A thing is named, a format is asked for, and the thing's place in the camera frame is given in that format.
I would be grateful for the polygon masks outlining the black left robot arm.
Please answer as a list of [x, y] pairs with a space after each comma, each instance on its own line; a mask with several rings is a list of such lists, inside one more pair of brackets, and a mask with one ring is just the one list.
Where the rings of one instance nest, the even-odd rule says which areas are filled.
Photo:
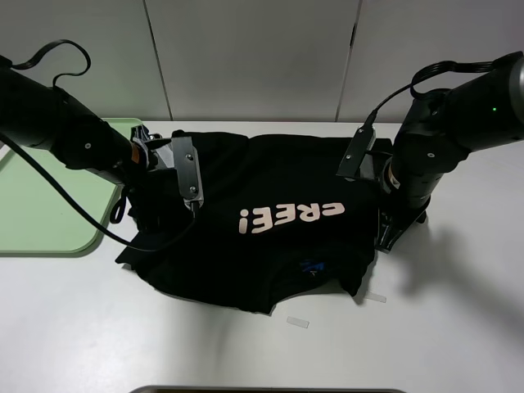
[[15, 72], [7, 58], [1, 59], [1, 134], [50, 152], [67, 169], [87, 170], [114, 184], [145, 187], [177, 179], [156, 153], [169, 140], [143, 125], [125, 137], [64, 89]]

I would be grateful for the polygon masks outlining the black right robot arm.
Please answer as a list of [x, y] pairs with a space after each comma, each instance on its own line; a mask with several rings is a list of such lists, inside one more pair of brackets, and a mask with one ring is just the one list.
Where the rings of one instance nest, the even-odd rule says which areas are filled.
[[420, 93], [382, 170], [383, 202], [376, 248], [391, 251], [415, 222], [423, 222], [431, 193], [444, 174], [475, 152], [523, 139], [523, 54], [494, 61], [442, 61], [420, 70], [413, 84], [445, 72], [475, 73], [458, 87]]

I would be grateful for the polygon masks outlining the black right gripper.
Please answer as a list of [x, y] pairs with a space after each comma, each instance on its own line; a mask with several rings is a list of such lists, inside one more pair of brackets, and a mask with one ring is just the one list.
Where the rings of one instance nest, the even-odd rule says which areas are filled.
[[379, 177], [380, 201], [378, 229], [375, 249], [380, 252], [391, 252], [393, 246], [413, 223], [422, 224], [427, 217], [428, 199], [412, 207], [401, 198], [390, 180], [392, 158], [388, 158]]

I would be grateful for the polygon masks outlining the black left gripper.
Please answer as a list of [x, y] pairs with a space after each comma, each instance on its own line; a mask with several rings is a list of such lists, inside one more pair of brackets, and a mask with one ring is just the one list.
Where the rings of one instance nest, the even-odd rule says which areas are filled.
[[137, 125], [131, 128], [130, 140], [145, 154], [148, 170], [176, 168], [171, 138], [163, 138], [158, 133], [150, 133], [145, 125]]

